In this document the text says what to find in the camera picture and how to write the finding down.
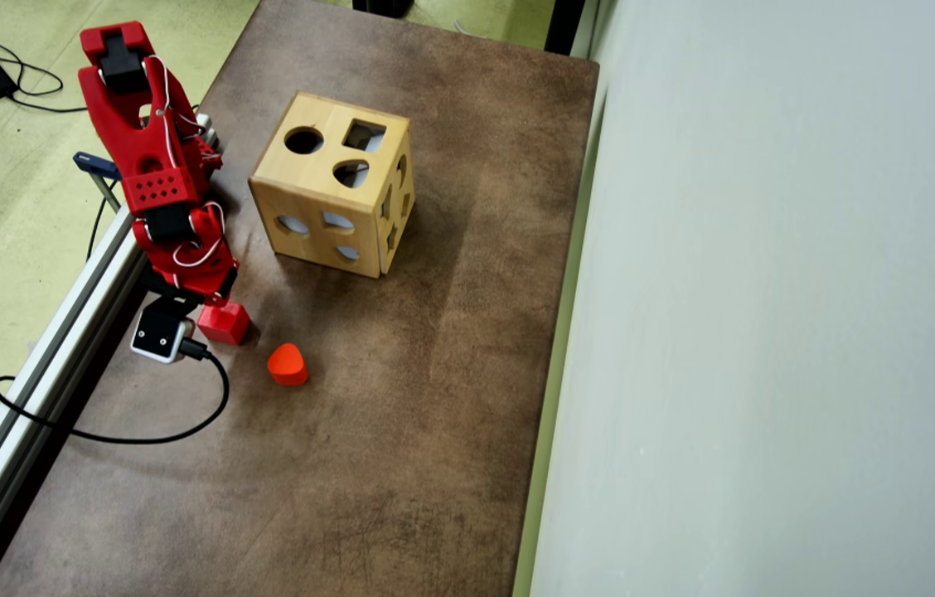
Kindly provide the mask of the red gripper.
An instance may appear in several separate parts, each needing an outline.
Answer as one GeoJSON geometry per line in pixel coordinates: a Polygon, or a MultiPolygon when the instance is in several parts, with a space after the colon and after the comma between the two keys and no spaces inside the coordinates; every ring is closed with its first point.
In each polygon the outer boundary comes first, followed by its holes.
{"type": "Polygon", "coordinates": [[[239,262],[225,238],[224,209],[217,201],[161,206],[134,203],[134,237],[165,284],[225,305],[239,262]]]}

